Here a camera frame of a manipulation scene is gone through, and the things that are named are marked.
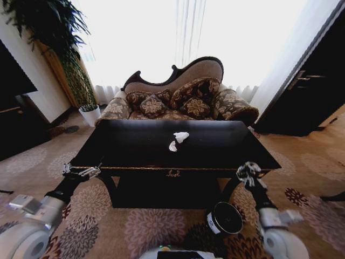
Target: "black table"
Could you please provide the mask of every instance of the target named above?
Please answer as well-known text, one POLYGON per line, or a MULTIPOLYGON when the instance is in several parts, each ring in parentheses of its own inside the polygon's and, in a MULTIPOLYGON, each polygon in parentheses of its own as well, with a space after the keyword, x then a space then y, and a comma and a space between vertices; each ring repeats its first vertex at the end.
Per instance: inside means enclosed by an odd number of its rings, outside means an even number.
POLYGON ((113 207, 202 209, 228 201, 239 184, 235 172, 256 162, 262 176, 279 164, 241 121, 104 120, 72 159, 97 166, 113 207), (173 133, 190 136, 178 151, 173 133), (120 176, 116 188, 111 176, 120 176), (216 178, 232 178, 220 193, 216 178))

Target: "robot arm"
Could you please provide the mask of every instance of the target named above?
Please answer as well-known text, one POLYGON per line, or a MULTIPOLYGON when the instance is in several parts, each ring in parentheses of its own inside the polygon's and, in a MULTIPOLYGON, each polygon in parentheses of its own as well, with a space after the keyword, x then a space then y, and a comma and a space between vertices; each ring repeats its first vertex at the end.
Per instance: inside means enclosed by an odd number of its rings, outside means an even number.
POLYGON ((63 208, 69 204, 74 190, 98 174, 99 167, 82 172, 71 172, 71 165, 64 165, 65 177, 58 187, 38 201, 31 196, 19 195, 10 207, 24 213, 25 221, 0 235, 0 259, 37 259, 45 252, 50 236, 62 221, 63 208))
POLYGON ((289 224, 303 220, 302 216, 294 210, 278 211, 267 196, 267 186, 257 177, 260 171, 256 163, 247 162, 238 168, 236 175, 256 202, 264 249, 274 259, 309 259, 304 243, 287 230, 289 224))

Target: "white sheer curtain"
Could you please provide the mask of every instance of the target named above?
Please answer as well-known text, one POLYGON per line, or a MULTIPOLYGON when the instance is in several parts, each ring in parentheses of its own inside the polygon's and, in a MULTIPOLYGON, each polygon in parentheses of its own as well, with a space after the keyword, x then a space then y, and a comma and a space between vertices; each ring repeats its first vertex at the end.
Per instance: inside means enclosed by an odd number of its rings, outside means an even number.
POLYGON ((160 83, 175 61, 175 1, 74 0, 91 35, 80 47, 94 85, 122 86, 137 70, 160 83))
POLYGON ((207 1, 198 56, 222 61, 227 86, 259 86, 305 4, 306 0, 207 1))
POLYGON ((248 99, 283 51, 306 0, 73 0, 90 36, 80 48, 103 103, 137 70, 160 83, 171 66, 215 56, 223 83, 248 99))

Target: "crumpled paper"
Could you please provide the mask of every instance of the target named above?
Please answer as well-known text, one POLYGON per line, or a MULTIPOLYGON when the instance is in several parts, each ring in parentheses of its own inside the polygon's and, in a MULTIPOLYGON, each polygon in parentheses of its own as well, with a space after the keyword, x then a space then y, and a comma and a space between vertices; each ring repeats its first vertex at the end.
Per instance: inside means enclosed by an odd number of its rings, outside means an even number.
MULTIPOLYGON (((185 140, 186 138, 188 138, 189 133, 188 133, 188 132, 175 132, 174 135, 175 135, 175 138, 176 138, 177 142, 178 142, 179 144, 181 144, 181 143, 183 142, 183 140, 185 140)), ((170 150, 170 151, 173 151, 173 152, 176 152, 176 151, 177 151, 175 141, 173 141, 173 142, 170 143, 170 145, 169 145, 169 150, 170 150)))

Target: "green leaves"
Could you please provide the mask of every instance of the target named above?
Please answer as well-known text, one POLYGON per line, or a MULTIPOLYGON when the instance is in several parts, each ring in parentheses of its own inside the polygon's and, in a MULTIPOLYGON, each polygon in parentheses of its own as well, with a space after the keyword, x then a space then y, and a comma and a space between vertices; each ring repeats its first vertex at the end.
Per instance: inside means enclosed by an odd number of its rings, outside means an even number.
POLYGON ((68 85, 78 106, 85 112, 94 110, 95 96, 85 71, 79 66, 76 45, 84 44, 76 32, 89 34, 82 13, 68 0, 2 0, 5 13, 22 36, 23 28, 31 32, 27 43, 40 41, 53 50, 63 65, 68 85))
POLYGON ((28 43, 39 40, 58 56, 75 54, 74 46, 84 44, 76 32, 89 34, 82 13, 68 0, 2 0, 8 23, 32 32, 28 43))

